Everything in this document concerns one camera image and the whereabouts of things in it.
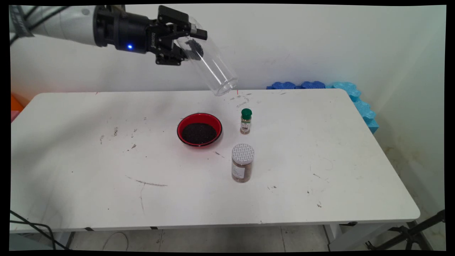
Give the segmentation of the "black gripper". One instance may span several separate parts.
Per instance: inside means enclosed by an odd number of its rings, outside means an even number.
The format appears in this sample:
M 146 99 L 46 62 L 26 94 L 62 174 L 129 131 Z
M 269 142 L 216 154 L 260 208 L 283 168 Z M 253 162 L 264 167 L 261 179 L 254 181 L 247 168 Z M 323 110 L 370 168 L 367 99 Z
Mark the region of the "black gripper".
M 113 6 L 97 6 L 93 16 L 93 36 L 96 46 L 113 45 L 117 50 L 139 54 L 152 52 L 157 65 L 180 66 L 187 54 L 176 43 L 158 45 L 159 39 L 179 39 L 190 36 L 207 40 L 207 31 L 189 20 L 189 15 L 178 10 L 158 6 L 158 17 L 119 10 Z

